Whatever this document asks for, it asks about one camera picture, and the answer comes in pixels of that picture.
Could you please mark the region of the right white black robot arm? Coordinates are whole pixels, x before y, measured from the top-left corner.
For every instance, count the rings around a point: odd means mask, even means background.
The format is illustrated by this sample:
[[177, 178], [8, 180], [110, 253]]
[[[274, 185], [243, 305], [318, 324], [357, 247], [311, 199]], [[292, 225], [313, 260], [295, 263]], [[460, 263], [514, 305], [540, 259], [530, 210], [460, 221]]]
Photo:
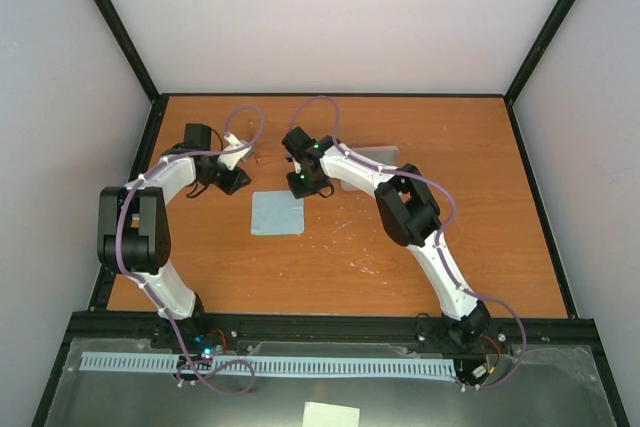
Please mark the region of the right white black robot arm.
[[472, 292], [450, 253], [440, 207], [414, 165], [396, 167], [375, 162], [330, 136], [316, 140], [300, 127], [287, 132], [282, 145], [294, 164], [294, 170], [286, 176], [294, 197], [327, 198], [334, 193], [334, 179], [371, 196], [384, 232], [395, 244], [408, 249], [430, 281], [454, 345], [466, 348], [485, 333], [490, 313]]

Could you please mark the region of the pink glasses case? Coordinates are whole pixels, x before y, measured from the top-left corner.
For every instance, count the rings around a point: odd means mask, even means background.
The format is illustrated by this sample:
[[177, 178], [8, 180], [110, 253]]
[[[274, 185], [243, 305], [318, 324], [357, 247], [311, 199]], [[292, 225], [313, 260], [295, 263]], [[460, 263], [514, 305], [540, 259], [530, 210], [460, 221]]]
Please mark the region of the pink glasses case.
[[370, 197], [374, 196], [380, 183], [392, 177], [383, 170], [396, 169], [393, 161], [397, 159], [398, 152], [393, 148], [351, 148], [344, 143], [339, 146], [344, 152], [335, 157], [331, 177]]

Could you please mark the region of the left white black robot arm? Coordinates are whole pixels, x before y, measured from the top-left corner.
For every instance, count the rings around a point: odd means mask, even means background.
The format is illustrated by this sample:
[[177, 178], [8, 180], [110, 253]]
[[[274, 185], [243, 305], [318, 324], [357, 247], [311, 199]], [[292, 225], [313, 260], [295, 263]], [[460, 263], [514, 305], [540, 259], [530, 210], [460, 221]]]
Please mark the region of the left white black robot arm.
[[134, 282], [160, 317], [176, 321], [172, 335], [190, 350], [206, 342], [208, 325], [198, 318], [203, 312], [199, 295], [170, 260], [167, 205], [189, 186], [213, 185], [231, 195], [251, 182], [240, 163], [253, 154], [253, 144], [227, 131], [219, 138], [221, 148], [214, 150], [212, 136], [205, 124], [187, 124], [183, 141], [149, 171], [124, 186], [106, 187], [99, 196], [99, 261]]

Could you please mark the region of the light blue cleaning cloth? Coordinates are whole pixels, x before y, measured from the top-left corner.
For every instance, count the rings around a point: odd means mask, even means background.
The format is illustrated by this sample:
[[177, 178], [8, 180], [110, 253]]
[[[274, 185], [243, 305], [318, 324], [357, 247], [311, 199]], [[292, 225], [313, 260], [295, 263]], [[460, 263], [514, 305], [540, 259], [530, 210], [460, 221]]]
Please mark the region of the light blue cleaning cloth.
[[304, 232], [304, 202], [289, 191], [258, 191], [252, 195], [251, 234], [300, 235]]

